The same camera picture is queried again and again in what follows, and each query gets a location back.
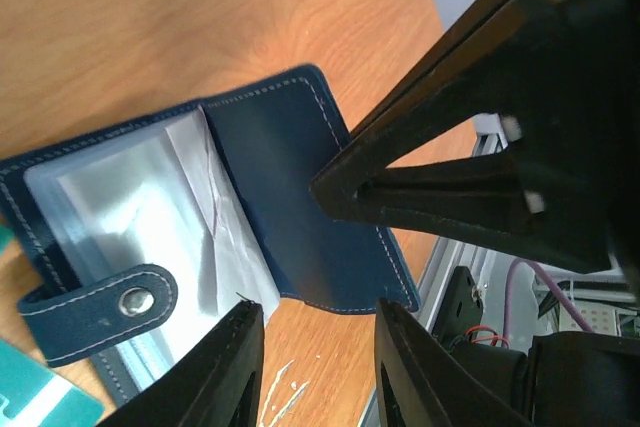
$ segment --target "wire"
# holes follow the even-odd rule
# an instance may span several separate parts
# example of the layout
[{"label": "wire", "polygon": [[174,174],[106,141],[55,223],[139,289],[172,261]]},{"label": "wire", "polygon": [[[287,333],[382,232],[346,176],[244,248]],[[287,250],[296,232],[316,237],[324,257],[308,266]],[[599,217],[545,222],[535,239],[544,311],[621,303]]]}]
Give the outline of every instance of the wire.
[{"label": "wire", "polygon": [[564,295],[560,287],[558,287],[558,285],[553,281],[553,279],[549,277],[549,274],[545,272],[545,270],[542,268],[540,264],[538,264],[537,262],[533,262],[531,260],[516,257],[515,259],[513,259],[513,262],[511,262],[511,265],[509,266],[509,270],[507,272],[507,283],[504,290],[504,323],[502,326],[502,335],[504,337],[506,338],[509,337],[509,331],[511,328],[511,295],[513,293],[513,279],[515,277],[514,274],[515,274],[516,268],[521,264],[528,265],[535,271],[536,275],[540,278],[540,280],[542,280],[545,284],[547,284],[547,287],[549,287],[549,290],[563,305],[563,307],[567,309],[567,312],[569,313],[569,315],[573,318],[573,320],[576,321],[576,323],[580,326],[582,330],[584,330],[585,332],[593,332],[593,329],[587,323],[584,317],[580,315],[580,312],[578,312],[578,309],[576,309],[575,306],[571,303],[571,301],[567,298],[567,296]]},{"label": "wire", "polygon": [[472,334],[473,332],[478,332],[478,331],[483,331],[486,330],[488,332],[492,332],[493,335],[498,335],[498,332],[496,332],[494,329],[492,329],[491,327],[489,327],[488,325],[474,325],[473,327],[471,327],[469,330],[467,330],[464,335],[465,337],[469,336],[470,334]]},{"label": "wire", "polygon": [[487,342],[487,341],[491,341],[491,345],[495,345],[495,343],[499,340],[502,342],[502,346],[506,347],[507,349],[509,349],[509,341],[507,339],[505,339],[502,335],[490,335],[487,337],[476,337],[475,339],[473,339],[471,341],[472,344],[477,344],[478,342]]}]

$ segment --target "transparent plastic pocket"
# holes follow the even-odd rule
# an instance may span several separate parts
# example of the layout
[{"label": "transparent plastic pocket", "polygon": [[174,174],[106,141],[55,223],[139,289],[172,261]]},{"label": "transparent plastic pocket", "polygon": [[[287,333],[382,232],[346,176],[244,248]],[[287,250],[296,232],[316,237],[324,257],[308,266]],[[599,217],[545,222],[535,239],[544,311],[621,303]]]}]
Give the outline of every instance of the transparent plastic pocket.
[{"label": "transparent plastic pocket", "polygon": [[239,295],[265,321],[280,302],[200,110],[35,166],[25,181],[83,285],[141,263],[175,277],[171,317],[117,347],[141,390]]}]

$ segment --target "teal object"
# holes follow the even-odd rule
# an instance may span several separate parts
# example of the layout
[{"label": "teal object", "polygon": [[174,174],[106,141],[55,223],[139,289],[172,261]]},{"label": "teal object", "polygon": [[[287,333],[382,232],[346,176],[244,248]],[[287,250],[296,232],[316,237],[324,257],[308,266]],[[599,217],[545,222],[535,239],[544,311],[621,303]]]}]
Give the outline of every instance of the teal object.
[{"label": "teal object", "polygon": [[0,254],[12,238],[13,232],[7,229],[4,225],[0,224]]},{"label": "teal object", "polygon": [[0,427],[91,427],[104,407],[0,340]]}]

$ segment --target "white scratch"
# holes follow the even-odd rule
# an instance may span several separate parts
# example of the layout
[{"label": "white scratch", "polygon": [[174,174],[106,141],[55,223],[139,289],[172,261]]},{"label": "white scratch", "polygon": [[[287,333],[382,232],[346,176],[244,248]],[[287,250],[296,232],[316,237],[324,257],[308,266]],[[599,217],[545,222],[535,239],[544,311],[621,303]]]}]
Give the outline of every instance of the white scratch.
[{"label": "white scratch", "polygon": [[309,381],[306,381],[304,384],[300,386],[300,389],[291,396],[291,398],[289,399],[289,402],[287,402],[284,405],[284,407],[280,409],[280,412],[278,412],[278,415],[276,415],[273,418],[273,420],[269,424],[269,427],[274,427],[279,420],[282,420],[282,418],[285,415],[287,415],[287,412],[289,412],[289,410],[291,410],[293,406],[296,405],[296,402],[298,401],[298,399],[302,396],[302,394],[304,394],[304,391],[306,390],[308,385],[309,385]]},{"label": "white scratch", "polygon": [[290,360],[287,365],[285,365],[283,368],[281,368],[278,371],[278,373],[276,374],[275,380],[271,384],[271,387],[269,387],[269,392],[267,392],[267,399],[264,401],[264,407],[262,408],[262,414],[260,414],[260,423],[259,423],[260,427],[264,427],[264,422],[263,422],[264,421],[264,414],[266,414],[266,412],[267,412],[267,406],[269,405],[269,403],[271,401],[271,397],[273,396],[273,392],[276,390],[276,387],[280,383],[280,379],[282,378],[284,373],[289,369],[289,366],[291,364],[293,364],[294,360],[295,359]]}]

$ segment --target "navy blue leather cover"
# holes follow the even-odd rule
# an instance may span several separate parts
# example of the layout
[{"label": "navy blue leather cover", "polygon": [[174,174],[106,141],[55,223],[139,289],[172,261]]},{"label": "navy blue leather cover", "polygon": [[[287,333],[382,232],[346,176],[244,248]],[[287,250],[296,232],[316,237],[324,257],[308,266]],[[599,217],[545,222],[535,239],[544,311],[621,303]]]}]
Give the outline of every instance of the navy blue leather cover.
[{"label": "navy blue leather cover", "polygon": [[[127,317],[118,300],[134,287],[146,289],[154,302],[149,311]],[[101,352],[158,327],[176,306],[178,286],[166,269],[138,265],[66,294],[51,297],[40,287],[18,303],[50,367],[58,367]]]},{"label": "navy blue leather cover", "polygon": [[418,309],[390,231],[331,220],[310,194],[311,179],[350,136],[324,77],[308,65],[0,162],[0,209],[52,297],[81,286],[24,182],[25,171],[198,107],[283,296],[344,314],[373,313],[378,297]]}]

